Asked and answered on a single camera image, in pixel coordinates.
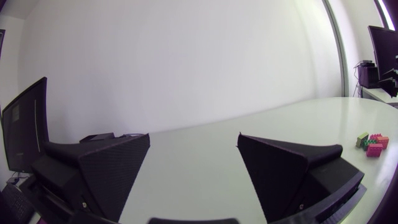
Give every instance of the desk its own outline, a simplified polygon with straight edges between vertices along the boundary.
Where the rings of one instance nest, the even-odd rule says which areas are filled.
[[[370,96],[371,98],[383,103],[387,103],[388,105],[395,107],[398,106],[398,98],[391,98],[391,96],[388,95],[388,93],[386,93],[382,88],[368,89],[362,87],[362,92],[365,93],[363,94],[363,98],[369,98]]]
[[[121,215],[121,223],[151,217],[208,220],[235,217],[266,223],[236,147],[239,132],[300,144],[343,146],[342,157],[365,173],[363,198],[343,223],[366,223],[398,163],[398,110],[361,98],[327,98],[194,128],[150,134],[151,147]],[[380,158],[355,148],[363,132],[390,137]]]

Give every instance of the computer monitor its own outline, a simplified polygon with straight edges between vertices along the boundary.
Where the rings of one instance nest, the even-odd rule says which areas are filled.
[[[44,154],[49,141],[46,114],[47,78],[43,77],[11,101],[2,111],[2,134],[8,168],[31,173],[30,165]]]
[[[382,27],[369,26],[376,64],[379,69],[379,79],[393,68],[398,69],[396,56],[398,55],[398,33]]]
[[[145,134],[45,143],[45,155],[32,164],[33,175],[20,189],[47,223],[70,223],[84,213],[117,222],[149,142]]]

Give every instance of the lego brick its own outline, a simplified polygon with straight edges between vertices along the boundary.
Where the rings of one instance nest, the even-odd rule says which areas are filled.
[[[376,140],[366,140],[366,141],[363,142],[362,148],[363,148],[364,151],[367,151],[368,150],[368,146],[370,144],[376,144],[376,143],[377,143]]]
[[[383,149],[387,149],[388,142],[389,142],[388,137],[377,137],[377,143],[382,144]]]
[[[381,134],[371,134],[369,139],[377,139],[377,137],[382,137]]]
[[[365,132],[356,138],[356,147],[361,147],[363,142],[368,140],[369,133]]]
[[[383,149],[382,144],[369,144],[368,150],[366,151],[366,156],[380,157],[382,149]]]

